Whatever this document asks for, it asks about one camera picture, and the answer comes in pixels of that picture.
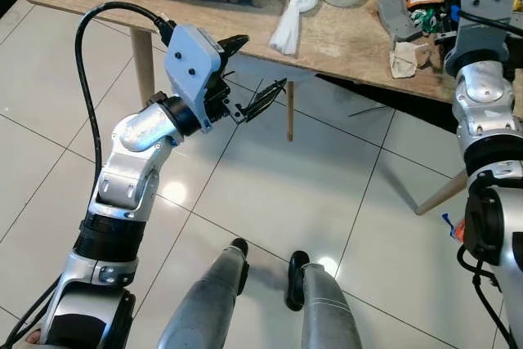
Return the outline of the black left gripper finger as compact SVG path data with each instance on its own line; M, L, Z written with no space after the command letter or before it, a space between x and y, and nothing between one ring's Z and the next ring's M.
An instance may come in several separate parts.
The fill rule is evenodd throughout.
M279 94L285 90L287 83L287 78L276 80L269 87L260 90L249 103L239 104L239 123L250 122L268 110Z
M246 46L250 42L249 35L238 34L231 36L231 38L224 38L217 40L219 46L219 55L221 60L229 60L232 56L235 56L243 46Z

